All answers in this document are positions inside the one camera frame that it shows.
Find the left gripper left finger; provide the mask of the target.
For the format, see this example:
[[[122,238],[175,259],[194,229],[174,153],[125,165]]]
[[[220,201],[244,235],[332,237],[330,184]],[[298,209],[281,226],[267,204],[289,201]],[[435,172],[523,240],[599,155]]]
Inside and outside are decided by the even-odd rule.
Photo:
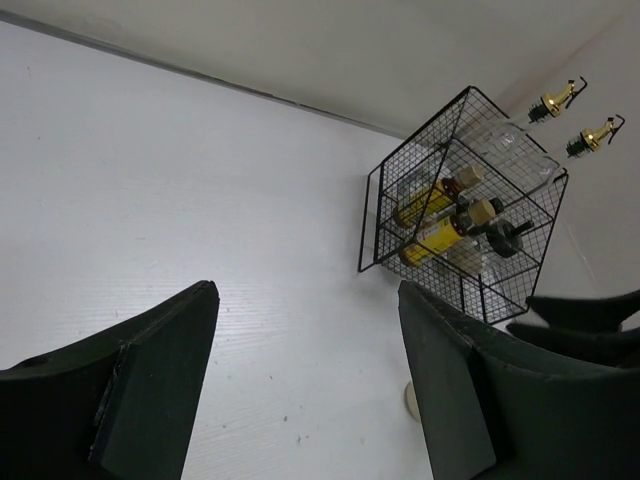
[[[2,478],[180,478],[219,305],[215,283],[199,281],[2,370]]]

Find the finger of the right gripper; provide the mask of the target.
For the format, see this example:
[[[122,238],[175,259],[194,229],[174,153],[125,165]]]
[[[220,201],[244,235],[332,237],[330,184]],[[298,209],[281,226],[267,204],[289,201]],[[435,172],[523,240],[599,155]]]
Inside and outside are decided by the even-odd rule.
[[[629,316],[554,320],[547,326],[512,322],[514,337],[553,353],[617,368],[639,367],[639,328],[623,330]]]
[[[639,291],[599,299],[530,296],[526,304],[550,327],[583,333],[614,333],[639,312]]]

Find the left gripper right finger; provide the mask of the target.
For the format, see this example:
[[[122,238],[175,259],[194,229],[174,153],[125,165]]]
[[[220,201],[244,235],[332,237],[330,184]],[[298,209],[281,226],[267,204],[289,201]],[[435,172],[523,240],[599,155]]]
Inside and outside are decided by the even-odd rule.
[[[399,318],[437,479],[635,479],[639,367],[559,355],[404,281]]]

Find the oil bottle with dark contents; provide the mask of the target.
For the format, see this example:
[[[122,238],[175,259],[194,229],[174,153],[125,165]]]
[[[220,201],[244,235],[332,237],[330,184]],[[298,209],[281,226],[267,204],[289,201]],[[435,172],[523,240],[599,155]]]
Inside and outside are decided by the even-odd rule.
[[[572,161],[598,152],[604,144],[611,144],[613,138],[625,125],[626,118],[614,114],[598,128],[585,128],[566,141],[558,149],[541,156],[541,166],[550,177],[560,168],[566,168]]]

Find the yellow label brown bottle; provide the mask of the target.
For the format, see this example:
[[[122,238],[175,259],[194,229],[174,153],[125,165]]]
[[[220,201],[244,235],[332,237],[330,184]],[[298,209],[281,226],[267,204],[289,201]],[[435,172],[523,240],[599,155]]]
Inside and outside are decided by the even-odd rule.
[[[414,241],[398,254],[403,264],[418,267],[423,261],[438,256],[468,235],[462,224],[460,207],[454,214],[419,228]]]
[[[485,170],[479,164],[438,178],[424,169],[416,171],[398,184],[393,220],[400,228],[414,227],[420,220],[448,208],[462,192],[482,182],[484,177]]]

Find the clear oil bottle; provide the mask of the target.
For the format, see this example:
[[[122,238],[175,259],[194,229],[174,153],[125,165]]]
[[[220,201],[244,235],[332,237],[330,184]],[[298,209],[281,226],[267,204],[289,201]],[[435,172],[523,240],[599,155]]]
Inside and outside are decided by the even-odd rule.
[[[523,113],[486,120],[460,140],[520,190],[531,192],[558,169],[553,157],[533,144],[533,133],[557,119],[587,86],[582,76],[569,79],[561,91],[541,94]]]

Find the brown spice jar black lid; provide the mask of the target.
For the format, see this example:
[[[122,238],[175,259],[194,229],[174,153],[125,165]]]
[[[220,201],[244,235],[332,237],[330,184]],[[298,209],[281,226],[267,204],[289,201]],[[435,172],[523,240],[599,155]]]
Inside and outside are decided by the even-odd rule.
[[[460,213],[466,234],[477,236],[483,233],[504,209],[504,202],[500,198],[471,202]]]

